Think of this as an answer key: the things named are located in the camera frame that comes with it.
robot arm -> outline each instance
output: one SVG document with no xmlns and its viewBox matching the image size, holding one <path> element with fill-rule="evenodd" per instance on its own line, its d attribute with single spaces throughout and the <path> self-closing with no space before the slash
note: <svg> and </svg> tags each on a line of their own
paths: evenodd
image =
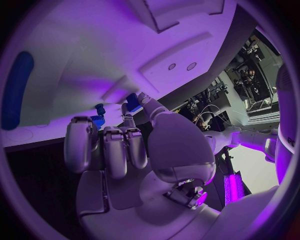
<svg viewBox="0 0 300 240">
<path fill-rule="evenodd" d="M 277 129 L 273 129 L 270 133 L 261 133 L 258 131 L 242 131 L 239 127 L 229 126 L 222 132 L 206 131 L 204 135 L 214 155 L 219 153 L 225 146 L 235 148 L 241 145 L 263 152 L 266 161 L 275 162 Z"/>
</svg>

